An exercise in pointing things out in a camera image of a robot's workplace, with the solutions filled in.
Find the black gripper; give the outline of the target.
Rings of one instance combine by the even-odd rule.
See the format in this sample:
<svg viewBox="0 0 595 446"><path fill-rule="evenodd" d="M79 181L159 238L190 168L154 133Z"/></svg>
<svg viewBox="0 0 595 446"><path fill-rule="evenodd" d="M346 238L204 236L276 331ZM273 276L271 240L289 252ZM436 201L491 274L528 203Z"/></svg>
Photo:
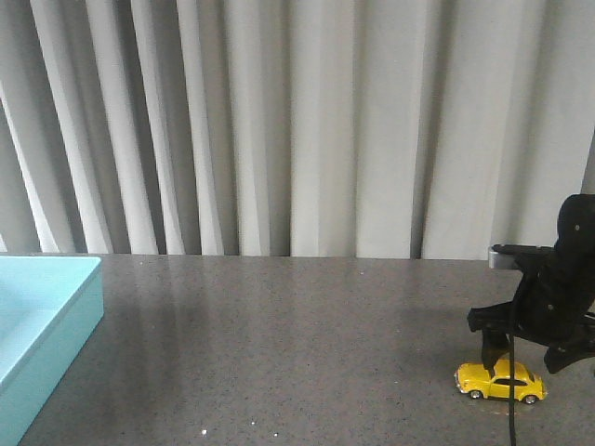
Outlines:
<svg viewBox="0 0 595 446"><path fill-rule="evenodd" d="M573 194L562 203L552 251L522 263L522 281L511 302L469 312L469 328L482 330L482 363L491 371L509 352L505 333L552 345L550 374L594 357L594 196Z"/></svg>

